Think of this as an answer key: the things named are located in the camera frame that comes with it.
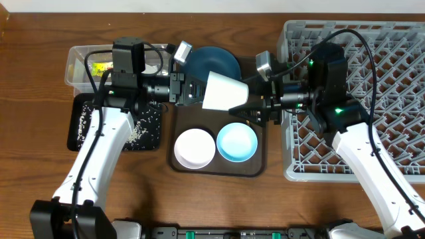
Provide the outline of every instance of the black tray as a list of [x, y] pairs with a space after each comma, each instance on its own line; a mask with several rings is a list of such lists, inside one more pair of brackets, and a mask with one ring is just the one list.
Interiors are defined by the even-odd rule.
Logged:
[[[68, 131], [66, 146], [71, 151], [79, 151], [88, 132], [92, 119], [92, 100], [94, 94], [79, 94], [74, 98], [72, 105], [71, 121]], [[131, 142], [126, 142], [123, 150], [152, 150], [159, 147], [161, 141], [162, 113], [147, 110], [143, 117], [136, 123], [133, 132], [139, 130], [138, 137]]]
[[[247, 78], [256, 72], [255, 58], [236, 57], [242, 72], [242, 78]], [[178, 136], [188, 129], [198, 128], [209, 132], [216, 141], [219, 131], [229, 123], [246, 123], [243, 119], [230, 116], [228, 112], [216, 110], [202, 110], [201, 104], [186, 107], [175, 107], [173, 127], [171, 128], [171, 141], [168, 150], [168, 164], [172, 169], [182, 173], [200, 173], [208, 175], [256, 177], [266, 168], [266, 128], [251, 124], [258, 138], [255, 154], [247, 161], [233, 163], [226, 160], [216, 147], [213, 160], [201, 169], [188, 169], [182, 166], [175, 158], [174, 144]]]

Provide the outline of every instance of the white paper cup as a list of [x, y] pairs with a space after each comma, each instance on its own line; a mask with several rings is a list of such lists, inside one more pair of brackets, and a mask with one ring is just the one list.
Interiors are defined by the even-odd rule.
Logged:
[[209, 133], [201, 129], [184, 131], [174, 144], [174, 155], [188, 169], [207, 166], [215, 154], [215, 142]]
[[245, 104], [248, 100], [248, 95], [247, 84], [210, 72], [202, 109], [229, 110]]

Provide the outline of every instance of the white wall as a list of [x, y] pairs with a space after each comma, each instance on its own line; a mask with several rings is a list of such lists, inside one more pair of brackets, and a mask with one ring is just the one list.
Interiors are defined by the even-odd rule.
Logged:
[[425, 13], [425, 0], [0, 0], [9, 12]]

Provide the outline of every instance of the dark blue plate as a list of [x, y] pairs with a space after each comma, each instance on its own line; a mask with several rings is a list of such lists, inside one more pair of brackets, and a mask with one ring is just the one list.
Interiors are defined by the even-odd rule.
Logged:
[[225, 49], [205, 46], [194, 50], [181, 72], [202, 81], [208, 80], [210, 71], [240, 80], [240, 67], [235, 57]]

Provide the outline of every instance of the cup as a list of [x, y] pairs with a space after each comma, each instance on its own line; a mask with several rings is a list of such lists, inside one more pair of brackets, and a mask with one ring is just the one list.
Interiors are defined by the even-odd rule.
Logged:
[[248, 95], [247, 84], [210, 72], [202, 109], [227, 111], [245, 104], [248, 100]]

